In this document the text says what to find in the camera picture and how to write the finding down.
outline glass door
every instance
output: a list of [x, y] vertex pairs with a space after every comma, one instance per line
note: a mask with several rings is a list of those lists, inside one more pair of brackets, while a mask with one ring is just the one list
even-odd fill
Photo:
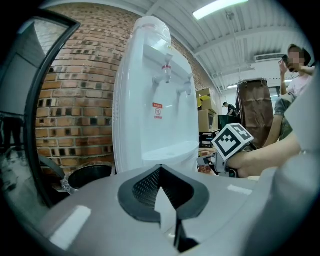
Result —
[[45, 74], [80, 24], [38, 10], [17, 32], [0, 67], [0, 170], [2, 191], [20, 220], [37, 225], [59, 194], [40, 167], [35, 118]]

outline person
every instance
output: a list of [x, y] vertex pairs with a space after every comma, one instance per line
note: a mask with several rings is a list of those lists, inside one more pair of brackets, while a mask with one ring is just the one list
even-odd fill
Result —
[[293, 93], [288, 92], [276, 100], [272, 126], [263, 148], [276, 143], [278, 140], [281, 141], [285, 139], [292, 132], [292, 128], [285, 118], [285, 112], [296, 98], [297, 97]]
[[294, 132], [291, 132], [288, 137], [278, 143], [252, 152], [237, 153], [228, 160], [227, 165], [237, 169], [239, 178], [260, 176], [263, 170], [282, 166], [300, 151], [301, 147], [297, 137]]
[[[279, 62], [280, 77], [281, 77], [281, 95], [285, 95], [288, 92], [293, 93], [297, 97], [303, 93], [306, 85], [308, 85], [315, 72], [315, 67], [307, 66], [311, 61], [310, 54], [305, 50], [301, 49], [295, 44], [290, 44], [288, 47], [288, 64], [284, 63], [283, 60]], [[299, 76], [293, 79], [287, 89], [286, 86], [286, 72], [292, 69], [292, 72], [298, 72]]]
[[[285, 65], [284, 61], [279, 62], [280, 76], [281, 76], [281, 96], [277, 99], [274, 107], [274, 119], [272, 126], [263, 148], [276, 143], [278, 140], [283, 140], [291, 132], [292, 128], [284, 117], [285, 111], [300, 96], [306, 86], [310, 83], [315, 71], [315, 67], [308, 67], [311, 61], [310, 54], [301, 49], [295, 44], [288, 47], [288, 64]], [[292, 80], [288, 89], [285, 83], [285, 74], [288, 70], [298, 72], [299, 76]]]
[[234, 105], [224, 102], [223, 106], [228, 109], [228, 116], [237, 116], [237, 110]]

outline black door frame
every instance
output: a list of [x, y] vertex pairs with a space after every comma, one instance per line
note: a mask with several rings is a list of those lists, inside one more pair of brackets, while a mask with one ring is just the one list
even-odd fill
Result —
[[40, 193], [43, 201], [48, 207], [52, 207], [54, 204], [51, 201], [43, 181], [42, 170], [40, 167], [38, 152], [37, 152], [37, 141], [36, 141], [36, 115], [37, 106], [40, 91], [42, 89], [42, 84], [44, 82], [45, 76], [49, 71], [52, 62], [55, 60], [56, 56], [59, 54], [61, 48], [65, 45], [67, 40], [75, 33], [75, 31], [80, 27], [80, 23], [76, 20], [70, 19], [66, 16], [60, 15], [58, 13], [38, 9], [33, 18], [38, 18], [43, 21], [50, 23], [55, 23], [57, 25], [66, 26], [66, 31], [58, 38], [58, 40], [53, 44], [51, 49], [47, 52], [41, 68], [37, 71], [34, 76], [32, 85], [30, 87], [25, 110], [24, 110], [24, 128], [23, 137], [25, 145], [25, 154], [29, 161], [30, 169], [33, 174], [35, 181], [35, 186]]

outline fluorescent light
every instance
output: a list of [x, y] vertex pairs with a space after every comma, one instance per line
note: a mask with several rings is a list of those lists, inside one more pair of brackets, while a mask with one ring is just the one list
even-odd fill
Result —
[[206, 5], [205, 7], [202, 7], [201, 9], [195, 11], [193, 13], [193, 16], [197, 19], [200, 20], [203, 17], [212, 14], [216, 11], [219, 11], [221, 9], [227, 8], [229, 6], [233, 6], [236, 4], [241, 4], [241, 3], [245, 3], [248, 2], [249, 0], [217, 0], [214, 1], [208, 5]]

